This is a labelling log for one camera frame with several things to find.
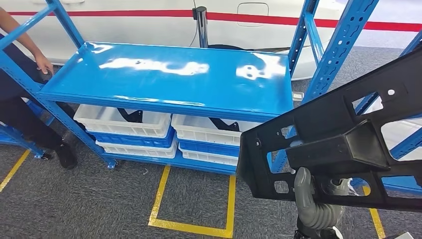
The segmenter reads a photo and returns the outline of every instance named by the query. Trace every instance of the robotic hand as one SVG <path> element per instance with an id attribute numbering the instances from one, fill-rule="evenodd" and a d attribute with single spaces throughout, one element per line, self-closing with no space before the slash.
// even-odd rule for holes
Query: robotic hand
<path id="1" fill-rule="evenodd" d="M 332 195 L 348 195 L 349 179 L 329 180 L 326 192 Z M 295 239 L 343 239 L 335 225 L 344 212 L 343 206 L 316 204 L 312 198 L 314 187 L 311 173 L 301 167 L 295 177 L 298 230 Z"/>

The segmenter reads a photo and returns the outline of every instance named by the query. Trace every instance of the red stripe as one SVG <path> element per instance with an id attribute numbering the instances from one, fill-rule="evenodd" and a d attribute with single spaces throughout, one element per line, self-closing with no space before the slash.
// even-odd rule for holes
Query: red stripe
<path id="1" fill-rule="evenodd" d="M 14 11 L 10 12 L 15 16 L 32 16 L 36 12 Z M 69 16 L 167 16 L 167 17 L 192 17 L 191 10 L 114 10 L 114 11 L 69 11 Z M 262 16 L 246 15 L 222 12 L 208 12 L 209 20 L 219 21 L 239 21 L 281 25 L 297 25 L 297 17 L 284 16 Z M 315 19 L 318 27 L 335 27 L 337 20 Z M 369 21 L 364 26 L 367 30 L 385 30 L 385 31 L 414 31 L 419 32 L 422 29 L 421 23 L 399 23 L 399 22 L 377 22 Z"/>

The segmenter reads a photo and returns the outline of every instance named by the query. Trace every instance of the person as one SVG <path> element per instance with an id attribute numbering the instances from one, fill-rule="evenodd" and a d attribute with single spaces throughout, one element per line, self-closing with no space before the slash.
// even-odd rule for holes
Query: person
<path id="1" fill-rule="evenodd" d="M 19 26 L 19 23 L 3 8 L 0 7 L 0 28 L 10 33 Z M 13 43 L 4 49 L 4 52 L 34 81 L 44 83 L 40 71 L 47 75 L 54 73 L 53 65 L 42 54 L 28 34 L 22 34 L 18 39 L 34 56 L 35 62 L 21 52 Z M 77 165 L 76 157 L 61 136 L 39 119 L 22 99 L 27 98 L 44 108 L 34 97 L 25 91 L 4 70 L 0 70 L 0 121 L 19 130 L 25 139 L 35 142 L 40 147 L 54 150 L 60 164 L 66 169 Z M 74 110 L 65 103 L 58 105 L 70 116 Z"/>

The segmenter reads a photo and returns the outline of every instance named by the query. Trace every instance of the stacked bins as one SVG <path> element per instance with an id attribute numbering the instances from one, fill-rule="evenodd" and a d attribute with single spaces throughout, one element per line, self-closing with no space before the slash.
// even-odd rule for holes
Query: stacked bins
<path id="1" fill-rule="evenodd" d="M 116 108 L 80 105 L 74 119 L 82 123 L 107 153 L 174 158 L 177 141 L 171 114 L 144 111 L 142 123 L 127 122 Z"/>
<path id="2" fill-rule="evenodd" d="M 207 117 L 173 115 L 171 124 L 176 130 L 183 157 L 236 166 L 241 133 L 260 123 L 227 119 L 223 121 L 227 125 L 237 122 L 240 132 L 217 129 Z"/>

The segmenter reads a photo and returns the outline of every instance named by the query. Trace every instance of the black shoe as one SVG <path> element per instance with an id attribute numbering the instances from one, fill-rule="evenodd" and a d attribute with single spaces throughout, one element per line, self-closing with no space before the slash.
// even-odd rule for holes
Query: black shoe
<path id="1" fill-rule="evenodd" d="M 55 151 L 59 157 L 59 161 L 62 167 L 66 169 L 72 169 L 78 164 L 78 161 L 70 150 L 70 146 L 68 144 L 62 143 Z"/>

